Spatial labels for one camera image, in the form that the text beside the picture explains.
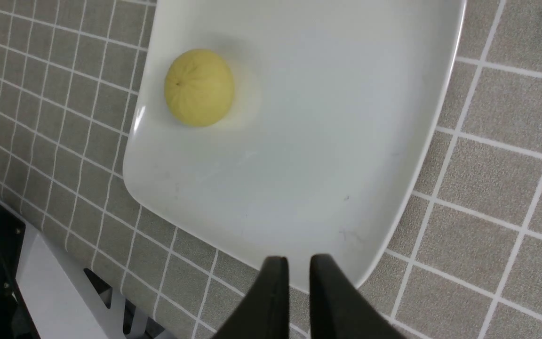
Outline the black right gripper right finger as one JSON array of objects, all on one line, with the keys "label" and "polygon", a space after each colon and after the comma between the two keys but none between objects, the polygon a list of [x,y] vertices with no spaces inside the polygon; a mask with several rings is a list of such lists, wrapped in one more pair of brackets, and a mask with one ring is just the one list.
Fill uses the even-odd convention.
[{"label": "black right gripper right finger", "polygon": [[312,339],[403,339],[348,280],[329,254],[310,261]]}]

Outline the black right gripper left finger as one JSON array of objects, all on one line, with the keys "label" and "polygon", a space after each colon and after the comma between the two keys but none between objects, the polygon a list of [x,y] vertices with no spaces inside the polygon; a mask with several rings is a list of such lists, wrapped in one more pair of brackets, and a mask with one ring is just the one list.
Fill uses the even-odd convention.
[{"label": "black right gripper left finger", "polygon": [[282,256],[265,258],[252,287],[213,336],[215,339],[287,339],[289,266]]}]

